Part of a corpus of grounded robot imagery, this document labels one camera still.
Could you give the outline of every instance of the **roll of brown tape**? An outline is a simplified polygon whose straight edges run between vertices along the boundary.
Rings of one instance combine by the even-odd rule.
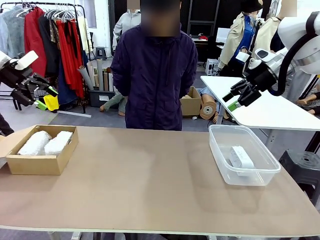
[[[214,100],[214,98],[208,94],[202,95],[202,104],[201,104],[201,110],[200,110],[200,117],[204,120],[211,119],[217,109],[217,104]]]

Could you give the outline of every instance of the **stool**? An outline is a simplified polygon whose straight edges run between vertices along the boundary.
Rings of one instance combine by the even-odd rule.
[[[320,157],[313,152],[287,150],[279,163],[306,192],[315,206],[320,196]]]
[[[106,60],[107,59],[107,54],[106,54],[106,50],[103,46],[97,46],[95,48],[95,58],[96,59],[102,59],[102,60]]]

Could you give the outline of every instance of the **clothes rack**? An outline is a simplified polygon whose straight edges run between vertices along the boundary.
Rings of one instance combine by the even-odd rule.
[[[4,5],[25,5],[25,4],[29,4],[29,5],[51,5],[51,6],[70,6],[70,7],[73,7],[74,8],[74,12],[75,12],[75,20],[76,20],[76,30],[77,30],[77,33],[78,35],[80,36],[80,28],[79,28],[79,24],[78,24],[78,13],[77,13],[77,7],[80,7],[82,8],[82,12],[83,12],[83,17],[86,18],[86,13],[85,13],[85,8],[80,5],[80,4],[71,4],[71,3],[54,3],[54,2],[40,2],[40,1],[15,1],[15,2],[3,2],[1,5],[0,5],[0,13],[3,12],[3,6]],[[86,36],[86,41],[87,41],[87,45],[89,45],[89,39],[88,37]],[[83,46],[82,44],[80,44],[80,49],[81,51],[83,51]],[[91,56],[90,56],[90,48],[89,48],[89,60],[91,61]],[[86,83],[84,83],[84,94],[85,94],[85,97],[86,97],[86,93],[87,93],[87,86],[86,86]],[[82,99],[78,99],[78,102],[80,104],[80,106],[82,106],[82,110],[83,110],[83,113],[85,114],[86,113],[86,100],[82,100]]]

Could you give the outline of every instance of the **red garment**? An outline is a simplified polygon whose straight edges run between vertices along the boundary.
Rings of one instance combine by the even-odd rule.
[[[35,60],[30,67],[34,73],[44,77],[47,58],[38,25],[38,18],[43,14],[45,14],[45,12],[36,6],[32,12],[24,17],[24,50],[26,54],[34,50],[38,55],[39,58]]]
[[[83,65],[80,41],[75,22],[56,21],[65,81],[79,98],[84,97],[83,78],[78,69]]]

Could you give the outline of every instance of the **bubble-wrapped item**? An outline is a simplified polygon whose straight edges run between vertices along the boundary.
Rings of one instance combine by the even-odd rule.
[[[40,156],[45,155],[45,145],[52,137],[46,131],[37,131],[18,151],[18,155]]]
[[[58,135],[50,140],[47,145],[44,146],[45,155],[58,156],[64,147],[70,142],[73,133],[70,131],[61,131]]]

